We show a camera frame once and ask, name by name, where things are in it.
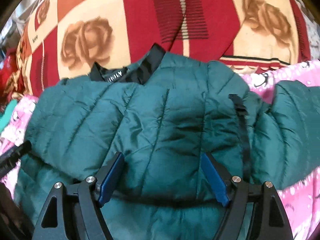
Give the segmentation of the red orange rose blanket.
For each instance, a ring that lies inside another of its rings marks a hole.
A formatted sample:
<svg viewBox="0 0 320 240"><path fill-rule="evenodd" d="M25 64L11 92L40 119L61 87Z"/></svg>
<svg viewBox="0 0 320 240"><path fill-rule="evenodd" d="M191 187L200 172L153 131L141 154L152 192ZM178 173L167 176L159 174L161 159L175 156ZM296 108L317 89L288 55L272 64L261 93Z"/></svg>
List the red orange rose blanket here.
<svg viewBox="0 0 320 240"><path fill-rule="evenodd" d="M1 97L128 65L154 43L244 74L311 59L295 0L42 0L8 53Z"/></svg>

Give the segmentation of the teal green garment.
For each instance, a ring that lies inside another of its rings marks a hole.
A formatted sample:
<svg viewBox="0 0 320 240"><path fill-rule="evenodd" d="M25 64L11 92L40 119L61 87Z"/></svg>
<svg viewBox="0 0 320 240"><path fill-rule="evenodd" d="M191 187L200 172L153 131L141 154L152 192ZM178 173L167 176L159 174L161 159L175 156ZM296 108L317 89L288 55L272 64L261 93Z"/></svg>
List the teal green garment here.
<svg viewBox="0 0 320 240"><path fill-rule="evenodd" d="M4 110L4 113L1 113L1 119L0 119L0 133L7 127L7 125L10 122L11 115L14 111L14 108L18 104L18 101L16 99L12 99L7 107Z"/></svg>

